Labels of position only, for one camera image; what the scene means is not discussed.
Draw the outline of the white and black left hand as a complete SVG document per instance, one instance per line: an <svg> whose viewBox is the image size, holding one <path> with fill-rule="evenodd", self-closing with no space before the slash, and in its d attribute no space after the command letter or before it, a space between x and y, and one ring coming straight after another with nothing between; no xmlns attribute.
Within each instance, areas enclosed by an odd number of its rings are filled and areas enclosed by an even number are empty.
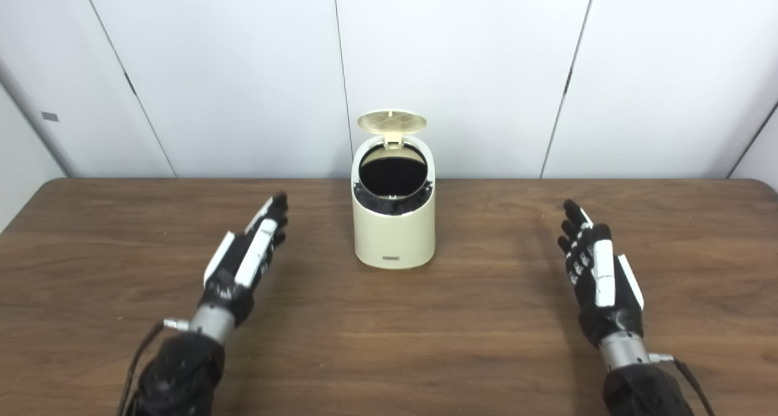
<svg viewBox="0 0 778 416"><path fill-rule="evenodd" d="M198 304L230 313L235 327L255 307L255 290L277 247L286 241L288 195L274 195L241 232L228 231L206 266L204 291Z"/></svg>

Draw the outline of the white and black right hand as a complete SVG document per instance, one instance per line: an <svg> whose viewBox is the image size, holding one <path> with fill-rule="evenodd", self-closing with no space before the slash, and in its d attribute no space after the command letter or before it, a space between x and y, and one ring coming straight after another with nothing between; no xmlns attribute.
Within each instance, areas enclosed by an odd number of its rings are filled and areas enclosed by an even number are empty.
<svg viewBox="0 0 778 416"><path fill-rule="evenodd" d="M592 222L571 199L562 208L566 219L557 243L580 308L583 335L595 347L619 332L643 338L644 296L626 256L614 252L609 225Z"/></svg>

